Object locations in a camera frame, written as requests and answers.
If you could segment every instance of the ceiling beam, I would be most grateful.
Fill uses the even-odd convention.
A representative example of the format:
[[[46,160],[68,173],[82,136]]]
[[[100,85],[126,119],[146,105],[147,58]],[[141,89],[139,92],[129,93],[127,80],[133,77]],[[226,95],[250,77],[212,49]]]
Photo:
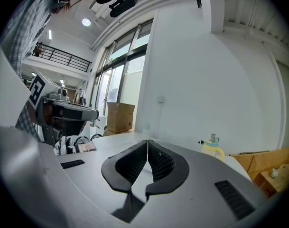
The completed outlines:
[[[241,22],[243,7],[244,7],[244,0],[238,0],[237,13],[235,18],[235,23],[237,24],[240,24]]]
[[[71,90],[76,90],[77,89],[75,86],[65,85],[65,87],[62,87],[62,84],[56,83],[56,82],[54,82],[54,83],[57,84],[58,86],[60,86],[61,88],[71,89]]]
[[[282,43],[284,43],[286,37],[287,37],[287,33],[284,33],[284,34],[282,34],[282,36],[280,38],[278,38],[278,40],[280,40]]]
[[[253,2],[253,6],[252,6],[252,9],[249,10],[248,21],[246,22],[246,25],[248,25],[248,26],[251,26],[255,20],[255,12],[256,12],[256,8],[257,8],[258,0],[252,0],[252,2]]]
[[[257,29],[258,30],[261,30],[263,29],[262,28],[262,25],[267,17],[267,14],[268,14],[268,11],[269,11],[269,5],[266,3],[266,2],[262,2],[261,4],[261,7],[260,7],[260,11],[264,11],[263,15],[260,16],[260,18],[258,17],[258,23],[257,23]]]
[[[224,26],[224,0],[201,0],[206,29],[222,33]]]
[[[105,28],[98,23],[97,19],[93,20],[93,23],[97,26],[99,30],[101,31],[105,30]]]
[[[233,1],[224,0],[224,21],[229,21],[230,20],[231,4],[233,4]]]
[[[224,31],[229,32],[232,30],[240,31],[243,34],[247,34],[249,31],[249,26],[242,25],[242,24],[236,24],[233,22],[225,22],[224,23]],[[266,42],[276,46],[277,48],[280,48],[282,50],[289,52],[289,46],[285,42],[283,43],[282,41],[279,41],[275,37],[263,32],[261,30],[258,30],[256,28],[253,28],[252,31],[253,31],[253,35],[252,35],[253,37],[258,38],[262,41],[266,41]]]
[[[272,25],[272,23],[273,23],[273,21],[274,21],[274,18],[275,18],[275,14],[276,14],[276,12],[273,13],[271,19],[270,19],[269,22],[267,23],[267,26],[266,26],[266,28],[264,29],[264,32],[265,32],[265,33],[268,33],[268,32],[270,31],[271,25]]]
[[[149,12],[153,12],[154,9],[179,1],[183,0],[143,0],[137,3],[135,7],[127,10],[126,12],[119,15],[117,19],[113,20],[112,23],[110,23],[110,25],[99,35],[95,42],[93,42],[90,49],[96,50],[111,36],[113,36],[119,29],[121,29],[127,24],[133,23],[133,21],[135,21],[137,18]]]
[[[108,7],[109,7],[109,5],[110,5],[111,3],[113,3],[113,1],[103,4],[103,5],[98,9],[98,11],[96,12],[96,15],[95,15],[95,16],[96,16],[97,18],[100,18],[100,16],[103,14],[103,12],[104,12],[105,10],[108,9]]]
[[[277,39],[279,39],[280,37],[280,33],[283,33],[284,30],[282,29],[282,26],[280,24],[280,21],[278,20],[278,17],[275,18],[275,21],[273,23],[273,27],[272,27],[272,31],[271,34],[276,37]]]

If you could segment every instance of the balcony railing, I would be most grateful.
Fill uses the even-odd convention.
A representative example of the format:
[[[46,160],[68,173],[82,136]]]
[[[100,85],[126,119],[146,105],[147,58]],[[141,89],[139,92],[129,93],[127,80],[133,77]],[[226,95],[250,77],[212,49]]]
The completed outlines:
[[[37,43],[32,55],[35,57],[41,57],[53,62],[61,63],[75,69],[79,69],[83,72],[87,72],[90,61],[77,57],[68,52],[64,52],[54,47],[50,47],[44,44]]]

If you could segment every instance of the ceiling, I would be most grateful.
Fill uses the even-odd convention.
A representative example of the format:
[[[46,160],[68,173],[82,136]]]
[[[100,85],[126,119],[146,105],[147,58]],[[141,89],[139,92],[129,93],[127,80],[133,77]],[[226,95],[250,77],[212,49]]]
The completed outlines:
[[[33,76],[31,75],[31,73],[37,74],[38,72],[41,72],[42,74],[44,74],[46,77],[50,78],[52,81],[54,81],[57,84],[60,84],[60,79],[62,79],[64,81],[65,86],[67,86],[67,88],[76,88],[78,85],[80,85],[83,82],[82,79],[67,76],[67,75],[62,75],[60,73],[50,71],[47,69],[37,68],[37,67],[26,65],[26,64],[23,64],[22,66],[22,77],[32,78]]]
[[[289,28],[270,0],[225,0],[226,22],[260,30],[289,48]]]
[[[60,29],[64,33],[69,34],[72,37],[88,44],[89,46],[95,42],[102,31],[114,20],[109,13],[101,11],[98,16],[94,8],[89,9],[94,0],[83,0],[74,5],[69,11],[61,11],[58,14],[52,15],[50,22],[48,23],[48,29]],[[91,26],[85,27],[81,21],[84,18],[89,18],[92,22]]]

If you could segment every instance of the window frame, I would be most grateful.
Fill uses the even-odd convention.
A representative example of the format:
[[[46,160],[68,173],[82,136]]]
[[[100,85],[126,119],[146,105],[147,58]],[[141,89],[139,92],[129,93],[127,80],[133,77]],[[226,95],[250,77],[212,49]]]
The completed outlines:
[[[117,103],[120,102],[120,98],[122,95],[122,89],[123,89],[123,82],[124,82],[124,79],[126,77],[130,61],[134,60],[138,57],[146,55],[146,50],[147,50],[148,44],[142,45],[142,46],[137,47],[135,49],[132,49],[132,48],[134,48],[134,46],[135,46],[135,43],[138,39],[141,28],[147,24],[150,24],[150,23],[152,24],[152,22],[153,22],[153,19],[150,19],[150,20],[145,21],[144,23],[138,24],[137,27],[132,28],[131,30],[127,31],[122,36],[120,36],[118,39],[114,40],[114,42],[112,44],[110,44],[105,49],[105,51],[103,53],[103,56],[102,56],[101,61],[99,63],[98,70],[97,70],[96,75],[95,75],[95,78],[98,78],[98,88],[100,87],[101,76],[102,76],[103,72],[106,72],[110,69],[113,71],[115,68],[117,68],[123,64],[123,71],[122,71],[122,75],[121,75],[121,79],[120,79],[120,83],[119,83],[118,95],[117,95],[117,100],[116,100]],[[125,36],[127,36],[130,33],[134,33],[134,34],[133,34],[133,37],[131,40],[129,51],[127,53],[121,55],[120,57],[116,58],[111,63],[108,63],[110,56],[112,55],[118,41],[120,41],[122,38],[124,38]],[[97,91],[97,95],[96,95],[96,102],[95,102],[95,106],[94,106],[95,108],[97,107],[98,94],[99,94],[99,90]],[[92,88],[92,94],[91,94],[90,102],[92,101],[92,98],[93,98],[93,88]]]

